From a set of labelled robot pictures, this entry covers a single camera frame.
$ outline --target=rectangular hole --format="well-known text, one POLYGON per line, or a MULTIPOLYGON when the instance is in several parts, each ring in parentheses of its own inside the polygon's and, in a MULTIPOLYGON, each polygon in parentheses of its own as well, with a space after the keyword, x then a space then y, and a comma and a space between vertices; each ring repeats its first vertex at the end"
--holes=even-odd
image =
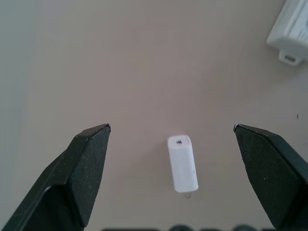
POLYGON ((286 59, 286 60, 288 60, 289 62, 292 62, 292 63, 295 62, 295 58, 292 57, 292 56, 290 56, 290 55, 285 55, 285 56, 284 56, 284 59, 286 59))

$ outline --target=white wall outlet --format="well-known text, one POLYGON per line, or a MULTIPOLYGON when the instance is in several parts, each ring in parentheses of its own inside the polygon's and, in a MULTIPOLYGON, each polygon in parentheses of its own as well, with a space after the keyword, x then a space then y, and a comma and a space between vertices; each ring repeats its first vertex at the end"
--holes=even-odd
POLYGON ((295 66, 308 60, 308 1, 287 0, 266 43, 279 50, 278 59, 295 66))

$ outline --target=white device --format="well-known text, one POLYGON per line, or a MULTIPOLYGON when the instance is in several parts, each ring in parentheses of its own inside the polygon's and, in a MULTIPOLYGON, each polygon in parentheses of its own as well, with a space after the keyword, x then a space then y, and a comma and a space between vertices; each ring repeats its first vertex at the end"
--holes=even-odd
POLYGON ((278 59, 289 65, 308 60, 308 1, 287 0, 266 43, 279 50, 278 59))
POLYGON ((186 135, 168 139, 174 189, 178 193, 196 191, 198 186, 191 139, 186 135))

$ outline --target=small white object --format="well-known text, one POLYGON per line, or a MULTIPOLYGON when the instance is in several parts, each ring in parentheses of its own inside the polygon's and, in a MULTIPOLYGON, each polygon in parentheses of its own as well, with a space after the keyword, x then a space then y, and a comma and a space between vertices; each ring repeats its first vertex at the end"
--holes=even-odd
POLYGON ((279 50, 278 59, 295 66, 308 60, 308 1, 287 0, 266 43, 279 50))
POLYGON ((191 139, 186 135, 168 139, 174 189, 178 193, 196 191, 198 186, 191 139))

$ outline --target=white plug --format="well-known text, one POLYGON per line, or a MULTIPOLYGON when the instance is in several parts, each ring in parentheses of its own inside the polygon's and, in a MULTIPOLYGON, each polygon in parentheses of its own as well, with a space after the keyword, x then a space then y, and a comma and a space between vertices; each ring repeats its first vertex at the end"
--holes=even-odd
POLYGON ((178 193, 196 191, 198 186, 191 139, 186 135, 168 139, 174 189, 178 193))

